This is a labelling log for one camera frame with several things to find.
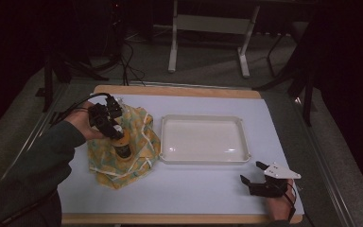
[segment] white tabletop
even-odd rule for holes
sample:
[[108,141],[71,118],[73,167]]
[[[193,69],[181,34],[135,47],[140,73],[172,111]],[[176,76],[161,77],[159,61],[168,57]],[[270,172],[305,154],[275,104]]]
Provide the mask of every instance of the white tabletop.
[[[237,116],[243,119],[251,158],[243,165],[170,165],[158,161],[145,178],[113,190],[99,185],[89,173],[87,147],[83,145],[70,163],[72,174],[58,189],[64,214],[267,214],[264,198],[251,196],[240,182],[240,174],[254,183],[264,181],[256,161],[288,167],[263,99],[114,96],[132,107],[145,108],[153,116],[153,129],[159,137],[161,119],[167,114]],[[105,103],[104,96],[91,101]],[[300,197],[296,209],[297,215],[303,214]]]

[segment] person's arm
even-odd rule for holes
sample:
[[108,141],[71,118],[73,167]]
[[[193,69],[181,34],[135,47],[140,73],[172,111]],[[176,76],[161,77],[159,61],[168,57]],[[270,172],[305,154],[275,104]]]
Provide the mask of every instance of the person's arm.
[[[293,185],[293,180],[289,179],[287,183]],[[295,200],[291,186],[287,188],[285,194],[290,198],[291,201]],[[267,227],[290,226],[288,217],[290,215],[292,205],[285,196],[280,198],[267,198],[267,206],[269,210],[269,217],[272,219],[272,222],[267,225]]]
[[74,148],[102,137],[89,126],[85,110],[70,114],[39,137],[0,183],[0,221],[55,191],[71,172]]

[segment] crumpled cloth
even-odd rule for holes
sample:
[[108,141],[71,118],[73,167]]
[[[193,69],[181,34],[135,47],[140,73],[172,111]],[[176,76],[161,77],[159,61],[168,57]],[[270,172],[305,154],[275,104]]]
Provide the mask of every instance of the crumpled cloth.
[[130,159],[119,158],[109,138],[87,142],[90,172],[96,175],[100,184],[112,189],[122,188],[146,176],[161,150],[161,141],[152,129],[152,116],[144,108],[125,107],[126,111],[116,121],[130,131]]

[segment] white plastic tray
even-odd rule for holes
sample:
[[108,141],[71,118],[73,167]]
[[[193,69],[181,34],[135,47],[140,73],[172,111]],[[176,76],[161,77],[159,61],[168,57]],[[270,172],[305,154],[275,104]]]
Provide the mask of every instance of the white plastic tray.
[[251,157],[242,119],[235,116],[166,115],[161,143],[167,164],[243,164]]

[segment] dark background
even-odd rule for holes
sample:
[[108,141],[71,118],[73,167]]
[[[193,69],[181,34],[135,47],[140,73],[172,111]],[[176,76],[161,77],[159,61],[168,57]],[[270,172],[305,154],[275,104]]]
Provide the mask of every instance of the dark background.
[[[104,35],[91,35],[107,34],[111,19],[109,1],[93,2],[89,6],[85,0],[0,0],[0,117],[26,81],[43,67],[45,53],[59,50],[78,61],[88,61],[89,55],[112,53],[101,53],[106,49],[101,42],[106,38]],[[172,2],[167,0],[133,0],[125,4],[122,18],[149,38],[153,24],[171,25],[172,8]],[[180,9],[196,10],[192,3],[181,4]],[[214,4],[206,9],[211,10],[202,11],[203,14],[218,11],[225,16],[246,15],[250,6],[230,11]],[[273,35],[283,31],[280,16],[290,10],[281,5],[277,9],[263,7],[256,31]],[[306,18],[312,10],[301,12],[297,17]],[[323,34],[327,44],[317,47],[329,51],[322,57],[316,86],[363,173],[363,0],[347,0],[322,12],[323,26],[319,27],[319,34]],[[109,45],[115,39],[111,37]],[[116,51],[116,46],[108,49]]]

